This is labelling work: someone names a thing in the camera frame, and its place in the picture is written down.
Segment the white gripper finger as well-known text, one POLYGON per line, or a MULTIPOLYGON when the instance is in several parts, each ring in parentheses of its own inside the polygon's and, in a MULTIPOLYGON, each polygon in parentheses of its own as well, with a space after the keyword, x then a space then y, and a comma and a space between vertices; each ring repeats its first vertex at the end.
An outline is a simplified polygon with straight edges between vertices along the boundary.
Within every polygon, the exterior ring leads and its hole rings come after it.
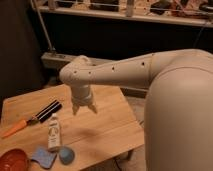
POLYGON ((97 111, 97 108, 96 108, 96 105, 94 105, 94 104, 90 104, 90 105, 88 105, 88 108, 90 109, 90 110, 92 110, 94 113, 98 113, 98 111, 97 111))
POLYGON ((79 108, 80 108, 80 106, 76 106, 76 105, 72 106, 72 110, 73 110, 73 115, 74 116, 77 115, 77 113, 79 111, 79 108))

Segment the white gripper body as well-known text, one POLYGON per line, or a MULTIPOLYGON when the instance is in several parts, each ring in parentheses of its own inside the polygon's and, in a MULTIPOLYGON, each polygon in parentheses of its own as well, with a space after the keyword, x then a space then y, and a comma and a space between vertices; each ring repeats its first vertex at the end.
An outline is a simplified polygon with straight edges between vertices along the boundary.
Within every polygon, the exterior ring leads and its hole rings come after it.
POLYGON ((89 85, 72 86, 71 100, 76 106, 88 106, 93 103, 93 93, 89 85))

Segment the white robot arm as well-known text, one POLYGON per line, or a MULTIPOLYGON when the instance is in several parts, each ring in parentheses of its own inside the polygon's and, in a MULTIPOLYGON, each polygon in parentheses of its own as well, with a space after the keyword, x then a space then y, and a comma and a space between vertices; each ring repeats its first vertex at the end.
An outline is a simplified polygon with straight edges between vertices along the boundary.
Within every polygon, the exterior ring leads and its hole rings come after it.
POLYGON ((92 84, 148 90, 147 171, 213 171, 213 54, 200 49, 149 53, 94 66, 79 56, 60 70, 73 110, 92 108, 92 84))

